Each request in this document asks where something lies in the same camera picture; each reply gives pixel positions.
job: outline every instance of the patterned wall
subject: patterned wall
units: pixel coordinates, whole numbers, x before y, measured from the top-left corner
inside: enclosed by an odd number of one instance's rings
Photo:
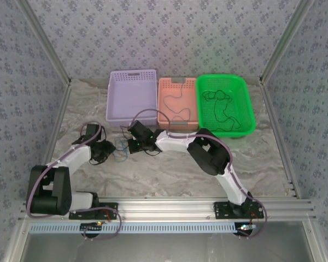
[[[71,78],[259,76],[298,0],[30,0]]]
[[[41,163],[64,84],[14,0],[0,0],[0,261]]]
[[[328,243],[328,0],[315,0],[267,86]]]

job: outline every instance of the marble surface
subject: marble surface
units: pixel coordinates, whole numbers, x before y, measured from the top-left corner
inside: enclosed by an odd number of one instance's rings
[[[122,138],[120,128],[106,121],[107,83],[72,80],[71,95],[58,134],[53,159],[66,152],[79,137],[82,123],[100,121],[106,128],[107,139],[114,143]],[[290,189],[274,138],[261,90],[248,86],[256,130],[239,139],[223,139],[231,148],[235,171],[244,186],[254,196],[285,196]],[[115,197],[225,197],[216,178],[204,173],[190,155],[163,152],[150,157],[144,152],[125,158],[109,156],[98,166],[85,163],[72,178],[74,190],[97,192]]]

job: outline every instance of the purple cable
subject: purple cable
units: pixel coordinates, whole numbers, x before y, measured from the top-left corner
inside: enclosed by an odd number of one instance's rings
[[[92,207],[92,208],[90,208],[90,209],[79,209],[79,210],[71,211],[71,212],[90,212],[90,211],[95,211],[95,210],[110,210],[110,211],[112,211],[113,213],[116,213],[116,214],[118,215],[118,217],[119,217],[119,226],[118,226],[118,228],[116,229],[116,232],[115,232],[114,234],[112,234],[112,235],[110,235],[110,236],[105,236],[105,237],[98,237],[98,238],[96,238],[95,240],[109,240],[109,239],[112,239],[112,238],[116,237],[116,236],[119,234],[119,232],[120,232],[120,230],[121,230],[121,226],[122,226],[122,219],[121,219],[121,216],[120,216],[120,214],[118,213],[118,211],[117,211],[116,209],[113,209],[113,208],[111,208],[111,207],[100,206],[100,207]],[[86,236],[86,231],[87,231],[88,228],[90,228],[90,227],[91,227],[91,226],[86,227],[85,230],[84,230],[83,235],[84,235],[85,238],[87,238],[87,236]]]
[[[230,148],[229,148],[224,142],[222,142],[220,139],[218,139],[218,138],[216,138],[216,137],[214,137],[214,136],[211,136],[211,135],[203,135],[203,134],[181,135],[181,136],[170,135],[170,133],[169,133],[169,129],[170,129],[170,125],[171,125],[170,119],[169,119],[169,117],[168,117],[167,115],[165,115],[162,111],[159,111],[159,110],[157,110],[157,109],[144,109],[144,110],[141,110],[141,111],[140,111],[139,113],[137,113],[137,114],[135,115],[135,117],[132,119],[130,125],[132,125],[132,123],[136,120],[136,118],[137,118],[141,113],[146,112],[146,111],[156,111],[156,112],[162,114],[162,115],[166,118],[166,120],[167,120],[168,123],[169,123],[168,128],[166,129],[166,133],[167,133],[168,137],[170,137],[170,138],[176,138],[176,139],[186,139],[186,138],[209,138],[209,139],[212,139],[212,140],[218,142],[220,145],[222,145],[222,146],[227,150],[227,152],[229,153],[229,156],[230,156],[230,162],[229,162],[229,165],[227,166],[227,169],[231,172],[232,178],[233,178],[235,184],[237,185],[238,189],[243,193],[243,195],[245,195],[246,198],[250,199],[251,201],[255,201],[255,202],[257,202],[257,203],[262,207],[262,209],[263,209],[263,211],[264,211],[264,213],[265,213],[265,222],[264,222],[264,224],[263,224],[263,227],[262,227],[262,228],[260,229],[260,231],[257,232],[255,235],[253,235],[253,236],[248,236],[246,233],[244,233],[244,232],[242,232],[242,231],[240,231],[240,230],[238,230],[238,232],[240,232],[241,234],[245,235],[246,237],[248,237],[248,238],[250,238],[250,239],[259,236],[259,235],[264,231],[264,229],[265,229],[265,227],[266,227],[266,224],[267,224],[267,211],[266,211],[266,208],[265,208],[265,206],[263,205],[262,202],[260,202],[259,200],[257,200],[257,199],[255,199],[255,198],[249,196],[249,195],[248,195],[248,194],[242,189],[242,186],[238,183],[238,181],[237,181],[237,179],[236,179],[236,174],[234,174],[234,173],[232,172],[232,170],[231,170],[231,165],[232,165],[232,162],[233,162],[233,155],[232,155],[232,152],[231,152]]]
[[[62,157],[58,158],[56,161],[54,161],[52,164],[50,164],[42,173],[41,175],[38,177],[38,179],[36,180],[31,194],[29,195],[28,198],[28,203],[27,203],[27,215],[31,218],[46,218],[46,217],[51,217],[53,215],[42,215],[42,216],[35,216],[31,214],[31,205],[32,205],[32,201],[33,201],[33,197],[35,194],[35,191],[37,190],[39,183],[41,182],[41,180],[44,178],[44,176],[51,170],[51,168],[53,168],[56,164],[58,164],[60,161],[64,160],[66,157],[68,157],[74,150],[86,145],[88,142],[92,141],[93,139],[95,139],[99,133],[102,130],[101,124],[98,121],[89,121],[83,124],[83,126],[81,127],[81,129],[83,129],[83,127],[89,123],[97,123],[98,126],[98,130],[96,132],[96,134],[94,136],[92,136],[90,139],[86,140],[85,142],[77,145],[75,148],[70,149],[67,153],[65,153]]]

